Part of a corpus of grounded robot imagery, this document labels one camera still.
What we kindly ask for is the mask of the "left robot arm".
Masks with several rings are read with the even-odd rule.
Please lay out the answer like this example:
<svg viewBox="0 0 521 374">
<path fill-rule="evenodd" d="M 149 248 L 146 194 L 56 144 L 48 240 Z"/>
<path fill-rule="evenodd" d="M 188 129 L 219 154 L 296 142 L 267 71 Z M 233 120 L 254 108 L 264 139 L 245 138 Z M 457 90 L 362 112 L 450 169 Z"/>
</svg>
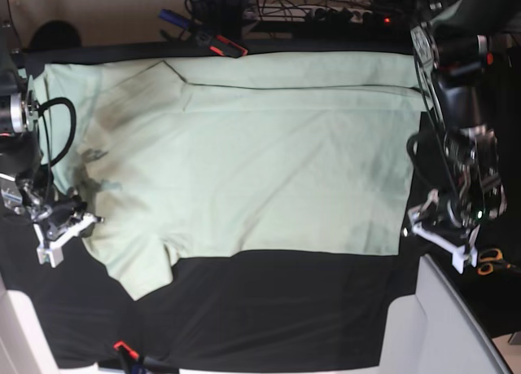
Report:
<svg viewBox="0 0 521 374">
<path fill-rule="evenodd" d="M 493 37 L 514 17 L 520 0 L 416 0 L 410 36 L 429 130 L 412 135 L 410 160 L 424 139 L 440 150 L 448 186 L 433 187 L 407 211 L 404 235 L 425 239 L 451 256 L 453 268 L 479 275 L 519 273 L 500 249 L 475 242 L 486 222 L 507 207 L 492 119 Z"/>
</svg>

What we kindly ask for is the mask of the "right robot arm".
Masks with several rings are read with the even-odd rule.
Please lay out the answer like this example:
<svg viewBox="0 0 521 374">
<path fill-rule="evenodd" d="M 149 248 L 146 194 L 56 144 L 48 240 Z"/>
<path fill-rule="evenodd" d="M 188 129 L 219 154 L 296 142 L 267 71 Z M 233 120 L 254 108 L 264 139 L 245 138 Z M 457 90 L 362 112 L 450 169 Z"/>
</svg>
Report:
<svg viewBox="0 0 521 374">
<path fill-rule="evenodd" d="M 63 149 L 52 155 L 45 113 L 63 105 L 69 113 L 69 134 Z M 1 54 L 1 199 L 5 209 L 33 227 L 40 264 L 57 267 L 63 246 L 103 218 L 88 211 L 74 188 L 60 191 L 52 168 L 68 153 L 77 128 L 72 102 L 37 101 L 33 79 L 20 75 L 11 56 Z"/>
</svg>

